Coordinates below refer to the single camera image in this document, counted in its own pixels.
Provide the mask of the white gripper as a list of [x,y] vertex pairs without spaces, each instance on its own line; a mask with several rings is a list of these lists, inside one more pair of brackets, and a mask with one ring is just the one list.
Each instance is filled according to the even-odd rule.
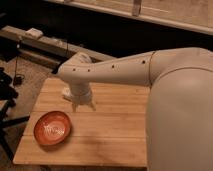
[[95,105],[92,102],[92,91],[88,83],[70,84],[70,98],[72,111],[76,112],[78,105],[88,105],[93,111],[96,111]]

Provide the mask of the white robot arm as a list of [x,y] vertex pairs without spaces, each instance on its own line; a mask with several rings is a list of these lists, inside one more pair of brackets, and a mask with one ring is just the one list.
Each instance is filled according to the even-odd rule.
[[159,50],[98,63],[78,52],[57,75],[75,107],[92,101],[92,82],[148,87],[148,171],[213,171],[212,51]]

